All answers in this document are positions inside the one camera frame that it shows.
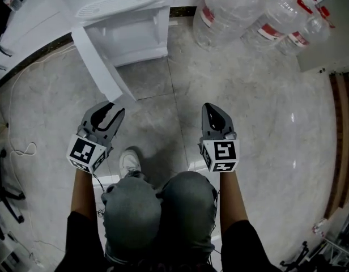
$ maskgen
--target tile floor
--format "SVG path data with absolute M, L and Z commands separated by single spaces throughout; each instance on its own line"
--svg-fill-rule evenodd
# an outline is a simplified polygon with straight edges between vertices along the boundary
M 214 103 L 233 118 L 241 142 L 237 174 L 245 206 L 277 265 L 311 236 L 327 204 L 336 143 L 328 78 L 301 74 L 295 57 L 255 53 L 241 41 L 209 53 L 195 44 L 191 20 L 177 21 L 169 29 L 167 58 L 119 69 L 138 103 L 127 110 L 114 150 L 97 175 L 117 175 L 120 153 L 130 146 L 140 151 L 143 169 L 156 186 L 177 172 L 201 169 L 201 107 Z M 0 89 L 6 119 L 14 80 Z M 17 203 L 26 221 L 18 225 L 4 207 L 0 212 L 9 230 L 48 270 L 60 262 L 65 249 L 74 181 L 67 144 L 84 112 L 103 100 L 76 50 L 32 66 L 15 86 L 11 141 L 20 150 L 34 141 L 37 154 L 12 155 L 27 196 L 26 202 Z M 1 146 L 9 150 L 7 132 L 0 136 Z M 6 180 L 15 185 L 8 159 L 3 167 Z M 203 174 L 219 187 L 216 174 Z M 95 193 L 99 208 L 100 189 Z M 218 221 L 216 250 L 221 247 Z M 217 252 L 213 262 L 220 272 Z

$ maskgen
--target knee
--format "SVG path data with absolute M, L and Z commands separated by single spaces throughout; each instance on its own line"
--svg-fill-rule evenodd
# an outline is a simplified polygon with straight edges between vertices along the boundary
M 217 197 L 217 191 L 208 179 L 194 171 L 181 172 L 171 178 L 165 192 L 177 201 L 201 201 L 209 205 L 213 205 Z
M 112 230 L 157 229 L 161 207 L 152 187 L 138 178 L 125 178 L 101 196 L 104 226 Z

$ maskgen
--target jeans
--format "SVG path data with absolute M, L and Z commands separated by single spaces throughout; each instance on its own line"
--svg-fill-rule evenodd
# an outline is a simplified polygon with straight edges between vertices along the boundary
M 141 259 L 206 262 L 214 250 L 217 191 L 197 172 L 181 172 L 156 193 L 135 172 L 107 188 L 105 256 L 130 264 Z

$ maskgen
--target forearm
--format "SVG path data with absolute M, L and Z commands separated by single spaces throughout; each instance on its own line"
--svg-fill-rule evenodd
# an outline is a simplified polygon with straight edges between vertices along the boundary
M 81 169 L 76 169 L 71 211 L 76 211 L 97 223 L 91 174 Z
M 223 235 L 232 224 L 247 219 L 236 172 L 222 172 L 220 174 L 221 234 Z

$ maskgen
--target black wire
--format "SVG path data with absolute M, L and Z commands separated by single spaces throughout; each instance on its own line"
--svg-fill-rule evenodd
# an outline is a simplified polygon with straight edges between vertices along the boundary
M 99 178 L 97 178 L 97 176 L 94 173 L 93 173 L 93 177 L 95 177 L 95 179 L 99 182 L 101 189 L 103 190 L 103 193 L 105 193 L 105 190 L 104 190 L 103 185 L 101 184 Z M 99 218 L 103 218 L 104 213 L 105 213 L 105 209 L 96 211 L 96 214 L 98 215 Z
M 97 178 L 97 176 L 93 173 L 93 176 L 95 177 L 95 179 L 99 182 L 100 186 L 101 186 L 101 189 L 103 190 L 103 193 L 105 193 L 105 190 L 103 188 L 103 185 L 101 184 L 99 178 Z
M 215 206 L 216 206 L 216 210 L 215 210 L 215 221 L 216 221 L 216 215 L 218 213 L 218 199 L 219 199 L 219 195 L 220 195 L 220 191 L 218 192 L 218 195 L 216 196 L 216 200 L 215 200 Z M 211 234 L 214 231 L 214 229 L 216 228 L 216 224 L 214 224 L 214 227 L 212 228 Z
M 104 213 L 105 213 L 105 209 L 96 211 L 96 214 L 98 215 L 99 218 L 103 218 L 104 217 Z

